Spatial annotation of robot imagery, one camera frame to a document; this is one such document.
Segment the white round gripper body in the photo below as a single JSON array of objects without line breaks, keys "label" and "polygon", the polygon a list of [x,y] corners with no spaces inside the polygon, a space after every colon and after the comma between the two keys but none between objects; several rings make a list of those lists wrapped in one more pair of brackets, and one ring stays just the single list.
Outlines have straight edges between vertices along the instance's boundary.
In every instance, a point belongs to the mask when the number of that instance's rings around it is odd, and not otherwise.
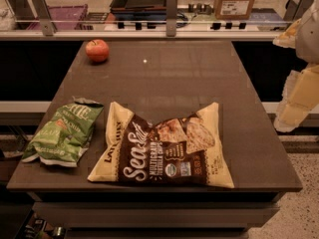
[{"label": "white round gripper body", "polygon": [[319,0],[303,14],[296,34],[296,55],[307,63],[319,64]]}]

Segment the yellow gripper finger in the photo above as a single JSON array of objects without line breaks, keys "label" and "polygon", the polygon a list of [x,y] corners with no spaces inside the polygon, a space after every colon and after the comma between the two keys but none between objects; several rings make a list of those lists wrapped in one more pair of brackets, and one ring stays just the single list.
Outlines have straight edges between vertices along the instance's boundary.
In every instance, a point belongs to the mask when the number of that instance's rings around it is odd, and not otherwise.
[{"label": "yellow gripper finger", "polygon": [[273,40],[275,46],[281,48],[295,48],[296,34],[299,29],[301,20],[298,19],[292,23],[282,34]]},{"label": "yellow gripper finger", "polygon": [[276,110],[275,129],[280,132],[293,131],[318,105],[319,65],[308,64],[301,72],[291,71]]}]

